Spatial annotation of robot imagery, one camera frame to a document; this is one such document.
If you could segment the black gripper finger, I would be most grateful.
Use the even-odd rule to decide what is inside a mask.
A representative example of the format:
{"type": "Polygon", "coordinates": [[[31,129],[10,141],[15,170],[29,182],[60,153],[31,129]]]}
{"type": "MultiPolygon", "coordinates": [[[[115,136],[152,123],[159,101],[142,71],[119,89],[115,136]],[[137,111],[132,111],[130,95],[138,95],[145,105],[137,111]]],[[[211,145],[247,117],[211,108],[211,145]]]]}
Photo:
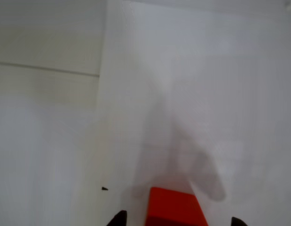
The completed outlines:
{"type": "Polygon", "coordinates": [[[239,218],[231,218],[231,226],[247,226],[247,224],[239,218]]]}
{"type": "Polygon", "coordinates": [[[126,226],[126,223],[127,223],[127,211],[121,210],[110,220],[107,226],[126,226]]]}

